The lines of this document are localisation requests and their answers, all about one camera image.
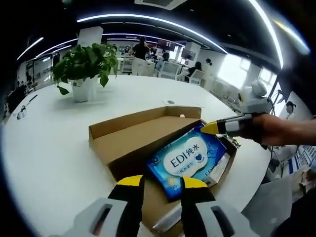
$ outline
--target open cardboard box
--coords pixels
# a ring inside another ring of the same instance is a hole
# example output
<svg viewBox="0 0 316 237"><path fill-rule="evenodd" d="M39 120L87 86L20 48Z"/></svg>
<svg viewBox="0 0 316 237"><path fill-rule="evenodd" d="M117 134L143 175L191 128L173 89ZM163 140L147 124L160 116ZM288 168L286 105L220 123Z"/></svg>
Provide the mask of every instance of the open cardboard box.
<svg viewBox="0 0 316 237"><path fill-rule="evenodd" d="M182 136L201 122L201 108L162 107L114 118L89 127L90 147L108 167L113 182L122 178L145 174L143 224L152 230L153 226L170 212L179 201L169 202L160 183L151 178L146 160L168 143ZM236 147L225 138L220 138L231 156L219 183L211 187L216 196L221 183L229 172L236 153ZM161 234L177 237L183 232L181 222Z"/></svg>

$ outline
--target computer monitor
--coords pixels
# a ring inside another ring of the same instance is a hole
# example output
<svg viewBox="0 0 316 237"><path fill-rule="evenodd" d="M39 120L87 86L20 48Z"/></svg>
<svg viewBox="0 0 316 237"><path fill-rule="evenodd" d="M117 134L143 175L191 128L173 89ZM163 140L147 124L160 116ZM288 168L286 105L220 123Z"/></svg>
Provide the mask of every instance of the computer monitor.
<svg viewBox="0 0 316 237"><path fill-rule="evenodd" d="M162 48L165 50L174 51L175 44L173 42L170 42L170 41L158 39L157 48Z"/></svg>
<svg viewBox="0 0 316 237"><path fill-rule="evenodd" d="M196 53L189 51L187 49L183 49L181 57L185 58L185 59L189 59L191 61L193 61L196 57Z"/></svg>

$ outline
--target round white table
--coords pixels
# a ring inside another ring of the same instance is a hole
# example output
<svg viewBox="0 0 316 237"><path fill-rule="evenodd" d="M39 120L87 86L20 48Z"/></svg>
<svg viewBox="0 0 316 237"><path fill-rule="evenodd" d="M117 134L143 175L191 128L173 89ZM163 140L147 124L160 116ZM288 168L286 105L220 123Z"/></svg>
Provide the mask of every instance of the round white table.
<svg viewBox="0 0 316 237"><path fill-rule="evenodd" d="M167 100L202 107L205 121L235 115L199 86L153 77L110 77L105 88L98 84L96 99L86 103L74 103L72 93L63 96L48 86L28 95L14 113L36 94L27 117L12 115L4 127L3 163L17 207L44 237L63 234L76 214L107 197L114 186L89 148L89 125L162 107ZM242 146L216 198L241 212L260 186L270 153L253 141L238 140ZM152 235L141 226L138 236Z"/></svg>

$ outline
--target blue tissue package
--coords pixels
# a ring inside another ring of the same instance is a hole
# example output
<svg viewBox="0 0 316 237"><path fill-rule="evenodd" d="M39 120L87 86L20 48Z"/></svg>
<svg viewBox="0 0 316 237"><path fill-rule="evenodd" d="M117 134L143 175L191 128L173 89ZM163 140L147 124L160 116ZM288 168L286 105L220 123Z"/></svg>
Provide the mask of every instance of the blue tissue package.
<svg viewBox="0 0 316 237"><path fill-rule="evenodd" d="M226 147L216 136L201 133L203 126L195 126L147 161L149 169L162 183L168 199L180 195L180 177L204 180L226 152Z"/></svg>

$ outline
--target potted plant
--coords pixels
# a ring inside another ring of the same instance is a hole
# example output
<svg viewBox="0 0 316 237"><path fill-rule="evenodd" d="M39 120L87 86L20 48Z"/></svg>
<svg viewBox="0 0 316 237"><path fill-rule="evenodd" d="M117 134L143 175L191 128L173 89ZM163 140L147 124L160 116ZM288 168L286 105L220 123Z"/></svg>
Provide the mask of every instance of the potted plant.
<svg viewBox="0 0 316 237"><path fill-rule="evenodd" d="M59 85L60 82L71 83L74 98L77 102L88 101L92 92L93 78L100 78L100 84L105 87L113 68L118 73L116 47L108 44L96 44L83 47L80 44L68 50L63 59L53 70L53 80L60 93L69 91Z"/></svg>

